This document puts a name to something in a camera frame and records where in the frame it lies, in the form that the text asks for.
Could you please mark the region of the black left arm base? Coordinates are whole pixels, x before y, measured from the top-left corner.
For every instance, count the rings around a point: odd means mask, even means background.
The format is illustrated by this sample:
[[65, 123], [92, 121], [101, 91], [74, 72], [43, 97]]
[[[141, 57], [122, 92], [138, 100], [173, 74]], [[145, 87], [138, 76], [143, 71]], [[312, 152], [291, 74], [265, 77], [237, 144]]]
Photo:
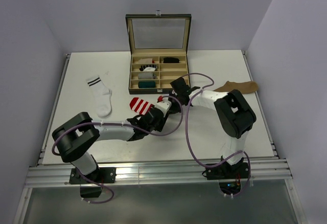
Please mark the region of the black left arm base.
[[[116, 168], [115, 167], [100, 167], [89, 175], [84, 176], [89, 180], [96, 182], [98, 184], [113, 184], [116, 177]], [[71, 170], [71, 175], [69, 177], [70, 185], [85, 185], [90, 184], [89, 181], [85, 180], [80, 172], [73, 168]], [[80, 196], [82, 198], [98, 198], [102, 193], [102, 187], [100, 186], [89, 186], [83, 187], [80, 186]]]

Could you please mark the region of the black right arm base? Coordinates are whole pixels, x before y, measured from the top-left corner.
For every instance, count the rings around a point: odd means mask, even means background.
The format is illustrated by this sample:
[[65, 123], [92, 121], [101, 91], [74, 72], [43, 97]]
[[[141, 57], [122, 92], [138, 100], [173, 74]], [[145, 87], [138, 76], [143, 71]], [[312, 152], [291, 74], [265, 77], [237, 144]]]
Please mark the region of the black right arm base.
[[207, 164], [202, 176], [207, 180], [228, 180], [228, 182], [219, 183], [221, 192], [230, 197], [239, 194], [242, 191], [241, 180], [247, 179], [246, 186], [250, 181], [250, 166], [244, 162], [244, 158], [234, 164], [230, 165], [228, 162], [222, 165], [210, 168], [213, 164]]

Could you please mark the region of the red white striped sock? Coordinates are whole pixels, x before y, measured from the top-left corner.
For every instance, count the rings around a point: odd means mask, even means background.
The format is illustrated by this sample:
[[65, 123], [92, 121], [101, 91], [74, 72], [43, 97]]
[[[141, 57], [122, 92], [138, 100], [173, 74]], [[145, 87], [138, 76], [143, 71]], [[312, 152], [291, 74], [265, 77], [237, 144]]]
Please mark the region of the red white striped sock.
[[140, 97], [134, 97], [130, 101], [129, 107], [135, 113], [139, 115], [145, 115], [151, 108], [154, 107], [154, 104], [144, 99], [141, 99]]

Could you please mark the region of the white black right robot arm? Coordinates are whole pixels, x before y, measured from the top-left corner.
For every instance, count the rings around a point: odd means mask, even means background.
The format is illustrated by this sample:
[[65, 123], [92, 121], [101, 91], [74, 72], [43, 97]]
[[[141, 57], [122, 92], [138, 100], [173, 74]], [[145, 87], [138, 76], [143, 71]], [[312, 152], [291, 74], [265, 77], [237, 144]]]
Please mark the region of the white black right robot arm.
[[214, 92], [200, 87], [187, 85], [179, 77], [170, 83], [176, 98], [187, 107], [201, 106], [217, 112], [229, 142], [223, 147], [221, 172], [227, 177], [234, 177], [239, 171], [238, 163], [243, 161], [245, 140], [256, 122], [256, 115], [242, 93], [234, 89], [230, 92]]

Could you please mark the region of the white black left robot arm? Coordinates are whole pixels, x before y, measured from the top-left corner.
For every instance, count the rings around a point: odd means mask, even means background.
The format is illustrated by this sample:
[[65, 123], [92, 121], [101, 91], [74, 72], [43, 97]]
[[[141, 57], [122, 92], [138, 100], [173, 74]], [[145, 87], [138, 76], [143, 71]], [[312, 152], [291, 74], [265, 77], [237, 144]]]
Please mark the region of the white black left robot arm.
[[52, 137], [62, 161], [74, 165], [84, 180], [93, 183], [100, 176], [96, 160], [88, 153], [94, 142], [141, 140], [150, 132], [162, 131], [167, 112], [166, 108], [155, 106], [144, 115], [108, 124], [96, 122], [87, 112], [81, 112], [55, 129]]

